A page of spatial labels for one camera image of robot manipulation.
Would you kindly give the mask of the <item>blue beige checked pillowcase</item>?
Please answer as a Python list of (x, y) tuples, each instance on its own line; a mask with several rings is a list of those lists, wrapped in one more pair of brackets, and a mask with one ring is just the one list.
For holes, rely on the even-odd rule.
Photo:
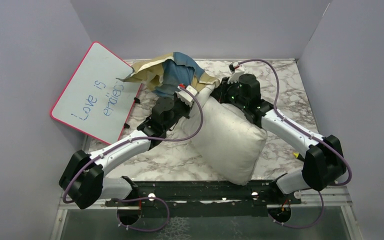
[(171, 97), (179, 85), (192, 86), (198, 92), (212, 91), (221, 81), (206, 73), (195, 60), (181, 52), (164, 54), (131, 65), (132, 73), (119, 78), (122, 82), (141, 83), (159, 97)]

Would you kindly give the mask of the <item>white pillow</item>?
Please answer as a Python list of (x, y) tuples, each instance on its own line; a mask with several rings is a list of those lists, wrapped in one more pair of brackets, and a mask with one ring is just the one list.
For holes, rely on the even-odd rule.
[(195, 150), (213, 170), (236, 185), (247, 184), (266, 145), (266, 130), (250, 123), (244, 113), (228, 103), (219, 103), (210, 94), (214, 85), (205, 86), (197, 95), (202, 112), (194, 106), (189, 119), (179, 126), (190, 136)]

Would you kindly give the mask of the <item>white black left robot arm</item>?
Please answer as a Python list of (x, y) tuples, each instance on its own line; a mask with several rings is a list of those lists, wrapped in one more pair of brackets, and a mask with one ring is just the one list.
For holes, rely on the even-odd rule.
[(75, 203), (81, 210), (99, 199), (119, 199), (124, 205), (137, 200), (137, 191), (128, 180), (105, 179), (117, 166), (167, 140), (167, 132), (181, 118), (188, 118), (195, 100), (160, 97), (151, 114), (125, 138), (100, 150), (86, 153), (78, 150), (71, 156), (58, 184), (63, 189), (62, 201)]

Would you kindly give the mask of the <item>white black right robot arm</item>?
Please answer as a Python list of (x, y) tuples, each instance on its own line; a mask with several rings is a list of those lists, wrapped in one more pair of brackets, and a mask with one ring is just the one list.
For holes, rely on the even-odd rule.
[(255, 75), (224, 77), (211, 96), (221, 104), (237, 107), (249, 122), (280, 137), (304, 158), (301, 170), (286, 173), (270, 183), (268, 196), (272, 202), (280, 204), (296, 191), (321, 191), (346, 173), (339, 139), (314, 133), (287, 118), (261, 97)]

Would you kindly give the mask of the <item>black whiteboard clip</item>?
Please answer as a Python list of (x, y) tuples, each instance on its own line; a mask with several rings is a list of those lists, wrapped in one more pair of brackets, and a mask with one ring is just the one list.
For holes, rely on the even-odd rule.
[(141, 101), (140, 101), (140, 99), (139, 99), (139, 98), (135, 97), (135, 98), (134, 98), (134, 103), (135, 103), (135, 104), (140, 104), (140, 103), (141, 103)]

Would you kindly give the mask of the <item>pink framed whiteboard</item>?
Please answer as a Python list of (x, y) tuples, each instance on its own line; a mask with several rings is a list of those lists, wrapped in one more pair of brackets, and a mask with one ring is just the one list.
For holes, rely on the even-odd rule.
[(93, 42), (74, 71), (50, 116), (107, 144), (117, 142), (140, 92), (124, 82), (133, 69), (99, 42)]

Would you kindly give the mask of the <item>black yellow marker pen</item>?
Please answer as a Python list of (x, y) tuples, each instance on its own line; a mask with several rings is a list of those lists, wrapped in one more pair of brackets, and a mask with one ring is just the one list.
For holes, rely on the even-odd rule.
[(302, 161), (302, 162), (305, 161), (305, 158), (304, 158), (300, 153), (298, 153), (298, 152), (294, 152), (293, 155), (294, 155), (294, 157), (295, 157), (296, 159), (298, 159), (298, 160), (300, 160), (300, 161)]

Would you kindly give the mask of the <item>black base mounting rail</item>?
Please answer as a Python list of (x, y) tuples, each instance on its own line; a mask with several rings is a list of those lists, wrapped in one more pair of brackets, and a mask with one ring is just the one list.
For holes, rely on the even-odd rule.
[(266, 217), (268, 209), (280, 210), (302, 201), (292, 193), (277, 195), (271, 180), (251, 180), (246, 185), (228, 181), (135, 181), (121, 202), (113, 198), (106, 207), (132, 218)]

